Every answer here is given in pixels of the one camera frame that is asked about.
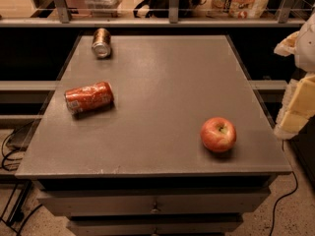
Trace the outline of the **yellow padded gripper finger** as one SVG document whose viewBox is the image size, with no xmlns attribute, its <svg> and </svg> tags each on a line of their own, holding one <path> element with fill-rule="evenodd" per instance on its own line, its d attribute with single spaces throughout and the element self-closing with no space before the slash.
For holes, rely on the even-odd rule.
<svg viewBox="0 0 315 236">
<path fill-rule="evenodd" d="M 296 136 L 315 115 L 315 75 L 291 79 L 286 86 L 274 134 L 282 140 Z"/>
<path fill-rule="evenodd" d="M 287 36 L 285 39 L 277 44 L 274 49 L 274 53 L 283 57 L 294 55 L 296 53 L 298 35 L 299 31 L 295 31 L 294 33 Z"/>
</svg>

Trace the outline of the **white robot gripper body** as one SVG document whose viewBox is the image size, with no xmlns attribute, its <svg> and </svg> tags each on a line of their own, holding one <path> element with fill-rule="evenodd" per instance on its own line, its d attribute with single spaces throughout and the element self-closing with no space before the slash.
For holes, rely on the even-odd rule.
<svg viewBox="0 0 315 236">
<path fill-rule="evenodd" d="M 315 72 L 315 14 L 301 27 L 295 43 L 295 66 L 308 73 Z"/>
</svg>

